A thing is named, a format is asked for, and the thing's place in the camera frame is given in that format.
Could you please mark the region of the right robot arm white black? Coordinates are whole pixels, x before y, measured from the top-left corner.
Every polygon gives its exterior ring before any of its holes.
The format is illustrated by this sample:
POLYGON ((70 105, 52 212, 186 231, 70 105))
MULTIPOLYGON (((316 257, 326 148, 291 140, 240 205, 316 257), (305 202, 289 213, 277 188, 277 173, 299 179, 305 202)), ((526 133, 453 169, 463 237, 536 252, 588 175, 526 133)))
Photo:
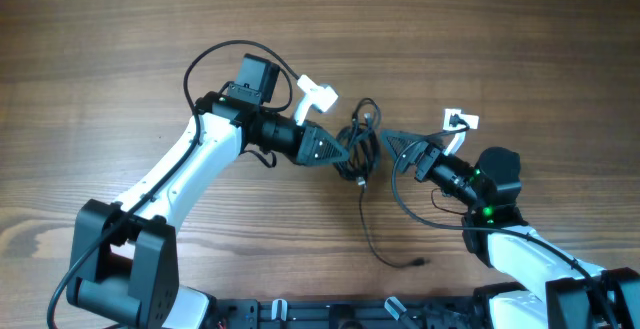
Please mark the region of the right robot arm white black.
POLYGON ((605 269, 559 249, 522 217, 518 153, 484 150, 475 164, 446 149, 437 134, 385 130, 392 172, 415 170, 467 210, 457 231, 467 250, 511 282, 475 291, 471 324, 478 328, 636 328, 639 274, 605 269))

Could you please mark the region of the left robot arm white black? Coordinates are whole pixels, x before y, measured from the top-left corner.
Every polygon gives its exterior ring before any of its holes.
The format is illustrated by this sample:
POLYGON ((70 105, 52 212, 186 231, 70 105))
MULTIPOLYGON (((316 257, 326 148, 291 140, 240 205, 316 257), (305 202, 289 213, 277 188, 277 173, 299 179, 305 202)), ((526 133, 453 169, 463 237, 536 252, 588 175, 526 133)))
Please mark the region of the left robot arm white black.
POLYGON ((223 328, 215 297, 179 282, 177 234, 214 179, 249 144, 301 166, 344 161, 347 150, 306 119, 337 100, 328 84, 290 73, 303 97, 292 117, 268 107, 282 60, 247 54, 235 80, 193 100, 189 124, 136 185, 110 203, 87 201, 76 216, 68 272, 53 300, 126 328, 223 328))

